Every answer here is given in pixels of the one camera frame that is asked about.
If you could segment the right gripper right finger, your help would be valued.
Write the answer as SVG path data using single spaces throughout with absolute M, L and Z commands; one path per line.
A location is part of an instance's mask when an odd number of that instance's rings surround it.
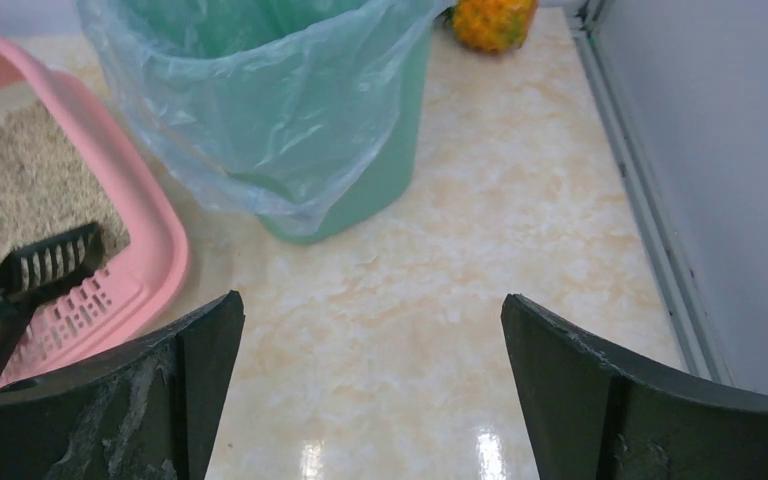
M 705 380 L 511 294 L 504 339 L 543 479 L 768 479 L 768 395 Z

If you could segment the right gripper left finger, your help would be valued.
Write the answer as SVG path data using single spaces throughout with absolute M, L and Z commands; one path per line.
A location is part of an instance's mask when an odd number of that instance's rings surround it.
M 230 291 L 80 362 L 0 388 L 0 479 L 202 479 L 245 315 Z

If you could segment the pink litter box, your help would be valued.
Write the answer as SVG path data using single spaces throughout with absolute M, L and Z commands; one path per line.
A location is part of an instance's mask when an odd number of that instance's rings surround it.
M 23 82 L 62 128 L 120 216 L 130 243 L 69 293 L 40 306 L 0 386 L 125 342 L 172 302 L 190 260 L 185 230 L 127 134 L 76 76 L 0 36 L 0 89 Z

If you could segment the black litter scoop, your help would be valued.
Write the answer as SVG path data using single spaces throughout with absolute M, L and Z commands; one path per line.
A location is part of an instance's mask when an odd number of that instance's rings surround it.
M 105 254 L 92 221 L 18 247 L 0 262 L 0 378 L 35 311 L 90 277 Z

